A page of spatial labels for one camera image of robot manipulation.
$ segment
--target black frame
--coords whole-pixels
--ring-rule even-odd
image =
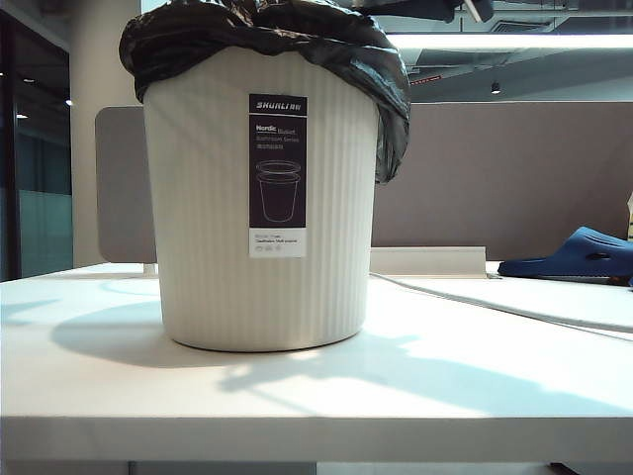
[[[16,157],[16,34],[24,35],[58,55],[66,65],[68,53],[42,36],[27,28],[6,12],[0,11],[0,40],[2,48],[2,117],[4,122],[4,175],[7,203],[7,280],[22,277],[22,253],[20,243],[20,200],[17,186]]]

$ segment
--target cubicle partition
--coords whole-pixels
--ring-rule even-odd
[[[413,104],[373,245],[484,245],[497,260],[549,254],[579,226],[624,237],[632,123],[632,102]],[[101,251],[152,262],[142,109],[104,109],[96,129]]]

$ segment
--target blue slipper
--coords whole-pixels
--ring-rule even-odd
[[[509,277],[630,277],[633,242],[582,227],[549,257],[507,260],[498,273]]]

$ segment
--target cable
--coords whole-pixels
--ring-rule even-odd
[[[627,327],[624,325],[597,324],[595,322],[588,322],[585,320],[566,319],[564,317],[553,317],[551,315],[544,315],[538,312],[532,312],[530,310],[519,309],[516,307],[504,305],[504,304],[497,304],[495,302],[490,302],[488,300],[475,299],[475,298],[466,297],[463,295],[450,294],[447,292],[440,292],[438,290],[433,290],[426,287],[419,287],[416,285],[407,284],[401,280],[392,279],[391,277],[387,277],[382,274],[377,274],[375,272],[370,272],[369,275],[371,275],[372,277],[377,277],[379,279],[386,280],[387,282],[391,282],[392,284],[405,287],[406,289],[409,289],[409,290],[421,292],[423,294],[431,295],[433,297],[439,297],[440,299],[452,300],[454,302],[460,302],[462,304],[483,307],[485,309],[498,310],[500,312],[505,312],[507,314],[518,315],[520,317],[526,317],[528,319],[538,320],[541,322],[546,322],[548,324],[562,325],[565,327],[583,327],[586,329],[604,330],[608,332],[633,333],[633,327]]]

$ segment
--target ribbed plastic bin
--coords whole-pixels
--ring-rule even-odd
[[[249,257],[251,93],[308,97],[305,257]],[[152,83],[144,114],[168,334],[202,348],[270,351],[357,333],[374,197],[372,99],[295,52],[228,47]],[[262,173],[263,191],[276,186],[279,175]]]

